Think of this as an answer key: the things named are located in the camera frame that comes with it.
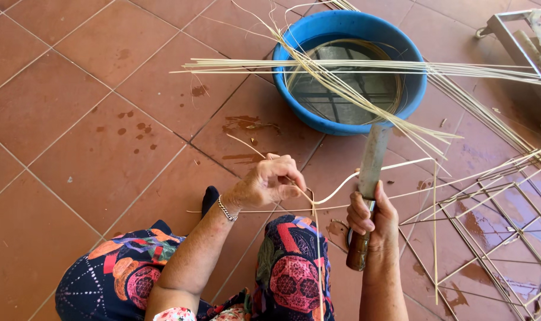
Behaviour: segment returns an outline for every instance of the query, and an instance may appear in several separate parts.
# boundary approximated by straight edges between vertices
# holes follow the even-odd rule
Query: black sock
[[[217,199],[219,198],[219,192],[215,188],[215,186],[209,186],[205,190],[205,196],[203,196],[203,206],[201,207],[201,218],[207,214],[207,211],[215,204]]]

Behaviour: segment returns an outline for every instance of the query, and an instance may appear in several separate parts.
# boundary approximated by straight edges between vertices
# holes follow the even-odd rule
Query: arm
[[[270,178],[278,176],[280,182],[293,180],[302,190],[306,184],[296,163],[288,155],[269,154],[249,172],[245,179],[221,195],[221,202],[232,216],[243,207],[259,207],[289,197],[301,195],[301,189],[283,184],[269,187]],[[214,204],[197,227],[179,245],[153,285],[146,309],[146,321],[173,307],[185,307],[197,313],[203,288],[219,259],[221,249],[233,226],[217,204]]]
[[[397,210],[383,191],[383,183],[375,189],[375,224],[362,195],[354,192],[347,208],[348,223],[360,234],[371,231],[362,279],[361,321],[407,321],[407,308],[401,289]]]

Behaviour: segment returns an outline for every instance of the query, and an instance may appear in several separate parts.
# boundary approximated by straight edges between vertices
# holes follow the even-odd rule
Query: woman's left hand
[[[269,179],[278,176],[281,183],[269,187]],[[272,202],[299,197],[306,191],[304,176],[290,155],[267,154],[245,178],[221,195],[221,202],[232,213],[245,207],[260,207]]]

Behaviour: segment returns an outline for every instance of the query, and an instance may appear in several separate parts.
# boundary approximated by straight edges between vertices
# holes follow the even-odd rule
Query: silver bracelet
[[[230,215],[229,211],[227,211],[227,209],[223,206],[223,203],[221,203],[221,195],[219,195],[219,198],[217,199],[217,203],[219,204],[219,207],[221,208],[221,211],[223,211],[223,213],[225,213],[225,216],[227,216],[227,219],[229,221],[234,222],[234,221],[237,220],[238,215],[237,216]]]

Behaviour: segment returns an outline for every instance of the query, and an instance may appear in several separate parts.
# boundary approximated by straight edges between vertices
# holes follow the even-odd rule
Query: water
[[[362,44],[327,35],[304,42],[301,47],[313,60],[361,59],[381,60],[380,54]],[[330,71],[373,70],[367,67],[327,67]],[[336,73],[341,80],[359,92],[375,106],[395,112],[397,91],[395,74]],[[362,125],[370,123],[376,115],[354,105],[320,84],[308,73],[285,74],[290,94],[310,112],[333,122]]]

